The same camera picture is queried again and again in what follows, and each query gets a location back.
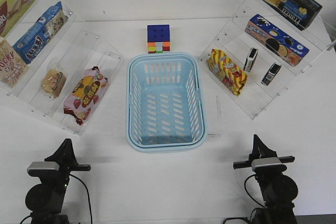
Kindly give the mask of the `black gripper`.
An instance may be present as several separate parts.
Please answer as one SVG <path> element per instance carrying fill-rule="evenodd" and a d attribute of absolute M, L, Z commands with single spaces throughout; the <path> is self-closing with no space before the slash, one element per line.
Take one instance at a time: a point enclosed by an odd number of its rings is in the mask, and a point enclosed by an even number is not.
<path fill-rule="evenodd" d="M 75 158 L 72 140 L 66 138 L 54 153 L 55 157 L 45 158 L 46 162 L 57 163 L 59 168 L 47 171 L 45 179 L 67 179 L 71 172 L 88 172 L 90 164 L 79 164 Z"/>
<path fill-rule="evenodd" d="M 293 163 L 294 161 L 295 157 L 291 155 L 278 157 L 276 151 L 269 149 L 259 136 L 254 134 L 253 149 L 249 154 L 249 160 L 233 162 L 233 169 L 251 168 L 255 172 L 262 168 L 283 168 L 286 163 Z"/>

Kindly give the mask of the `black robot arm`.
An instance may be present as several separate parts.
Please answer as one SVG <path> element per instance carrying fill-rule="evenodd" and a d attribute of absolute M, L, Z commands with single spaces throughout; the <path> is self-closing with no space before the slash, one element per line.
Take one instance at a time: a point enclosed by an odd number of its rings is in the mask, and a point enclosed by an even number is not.
<path fill-rule="evenodd" d="M 32 162 L 27 173 L 31 177 L 38 177 L 40 184 L 32 187 L 25 198 L 26 207 L 31 211 L 31 223 L 70 223 L 61 210 L 71 172 L 90 170 L 91 165 L 77 162 L 69 138 L 51 156 L 40 162 Z"/>
<path fill-rule="evenodd" d="M 292 178 L 283 174 L 287 169 L 285 164 L 294 160 L 294 156 L 279 157 L 255 134 L 248 160 L 233 163 L 233 169 L 251 168 L 263 198 L 248 223 L 297 223 L 293 200 L 298 196 L 298 187 Z"/>

